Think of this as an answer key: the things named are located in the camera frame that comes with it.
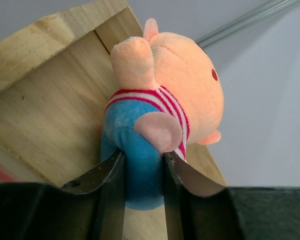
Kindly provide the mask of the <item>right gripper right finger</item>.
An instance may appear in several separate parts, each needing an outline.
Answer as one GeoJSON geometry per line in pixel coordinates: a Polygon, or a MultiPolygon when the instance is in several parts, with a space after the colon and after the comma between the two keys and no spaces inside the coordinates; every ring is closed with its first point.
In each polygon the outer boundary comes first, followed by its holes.
{"type": "Polygon", "coordinates": [[[164,203],[168,239],[215,240],[218,224],[207,206],[208,198],[225,190],[182,160],[164,154],[164,203]]]}

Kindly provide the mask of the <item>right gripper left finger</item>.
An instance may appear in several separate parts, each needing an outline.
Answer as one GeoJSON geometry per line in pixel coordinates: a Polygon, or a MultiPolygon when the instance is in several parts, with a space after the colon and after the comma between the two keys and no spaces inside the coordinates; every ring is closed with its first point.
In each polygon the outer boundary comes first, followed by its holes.
{"type": "Polygon", "coordinates": [[[64,184],[74,196],[73,240],[120,240],[125,213],[125,156],[116,150],[105,161],[64,184]]]}

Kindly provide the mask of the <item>boy plush black hair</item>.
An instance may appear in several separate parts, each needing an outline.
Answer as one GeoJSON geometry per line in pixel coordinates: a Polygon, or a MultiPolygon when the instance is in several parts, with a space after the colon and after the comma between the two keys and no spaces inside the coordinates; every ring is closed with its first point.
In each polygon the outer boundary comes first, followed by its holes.
{"type": "Polygon", "coordinates": [[[152,18],[143,36],[116,44],[110,58],[119,89],[105,107],[100,158],[121,150],[126,206],[153,210],[163,204],[163,155],[185,160],[188,144],[220,141],[221,82],[194,40],[160,32],[152,18]]]}

